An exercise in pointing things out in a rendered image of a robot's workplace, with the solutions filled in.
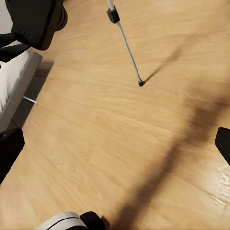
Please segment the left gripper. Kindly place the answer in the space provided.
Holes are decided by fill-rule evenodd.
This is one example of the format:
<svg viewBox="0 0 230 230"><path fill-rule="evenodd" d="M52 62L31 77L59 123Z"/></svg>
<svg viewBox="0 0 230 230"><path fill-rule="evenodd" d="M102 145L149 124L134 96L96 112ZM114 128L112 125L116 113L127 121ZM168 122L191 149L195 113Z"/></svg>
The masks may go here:
<svg viewBox="0 0 230 230"><path fill-rule="evenodd" d="M7 46L20 38L21 36L18 32L0 34L0 61L7 63L30 48L30 46L23 43Z"/></svg>

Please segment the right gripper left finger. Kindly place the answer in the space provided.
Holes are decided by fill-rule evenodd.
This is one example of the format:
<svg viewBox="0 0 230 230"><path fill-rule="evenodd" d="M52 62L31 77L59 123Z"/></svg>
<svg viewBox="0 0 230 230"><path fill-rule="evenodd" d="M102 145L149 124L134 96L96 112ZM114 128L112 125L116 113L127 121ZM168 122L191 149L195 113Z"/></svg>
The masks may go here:
<svg viewBox="0 0 230 230"><path fill-rule="evenodd" d="M25 146L21 128L0 133L0 185Z"/></svg>

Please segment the digital camera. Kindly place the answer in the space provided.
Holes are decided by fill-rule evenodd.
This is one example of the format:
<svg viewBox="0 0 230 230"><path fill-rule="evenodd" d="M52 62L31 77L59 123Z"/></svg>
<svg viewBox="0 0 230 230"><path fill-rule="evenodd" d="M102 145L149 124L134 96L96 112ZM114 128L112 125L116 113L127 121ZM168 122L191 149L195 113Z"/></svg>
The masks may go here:
<svg viewBox="0 0 230 230"><path fill-rule="evenodd" d="M55 31L67 24L64 0L5 0L13 21L11 32L21 36L17 41L37 50L48 50Z"/></svg>

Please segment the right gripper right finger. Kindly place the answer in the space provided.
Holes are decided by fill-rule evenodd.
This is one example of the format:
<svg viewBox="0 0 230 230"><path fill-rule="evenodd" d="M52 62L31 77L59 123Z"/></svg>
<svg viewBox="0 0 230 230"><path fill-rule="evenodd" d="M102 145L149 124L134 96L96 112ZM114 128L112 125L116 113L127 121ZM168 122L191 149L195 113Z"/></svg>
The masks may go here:
<svg viewBox="0 0 230 230"><path fill-rule="evenodd" d="M215 145L230 166L230 129L223 127L218 129Z"/></svg>

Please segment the camera tripod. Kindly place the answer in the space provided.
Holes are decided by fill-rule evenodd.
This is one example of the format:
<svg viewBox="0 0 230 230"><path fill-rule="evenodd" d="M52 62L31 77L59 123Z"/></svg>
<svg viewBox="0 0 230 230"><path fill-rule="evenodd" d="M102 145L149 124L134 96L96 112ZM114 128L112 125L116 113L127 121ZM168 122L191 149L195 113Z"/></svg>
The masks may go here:
<svg viewBox="0 0 230 230"><path fill-rule="evenodd" d="M108 3L108 5L109 5L109 7L110 7L110 9L109 9L108 12L107 12L107 14L108 14L108 16L109 16L109 19L110 19L110 21L111 21L112 23L118 25L118 28L119 28L119 30L120 30L120 32L121 32L122 38L123 38L124 43L125 43L125 45L126 45L127 51L128 51L128 53L129 53L129 56L130 56L130 58L131 58L131 61L132 61L133 66L134 66L134 68L135 68L135 71L136 71L136 73L137 73L138 81L139 81L139 86L142 87L142 86L143 86L143 82L142 82L142 79L140 78L138 69L137 69L137 67L136 67L136 64L135 64L134 59L133 59L133 57L132 57L130 48L129 48L129 46L128 46L127 39L126 39L126 37L125 37L124 31L123 31L122 26L121 26L121 23L120 23L120 18L119 18L117 9L116 9L115 5L113 5L112 0L107 0L107 3Z"/></svg>

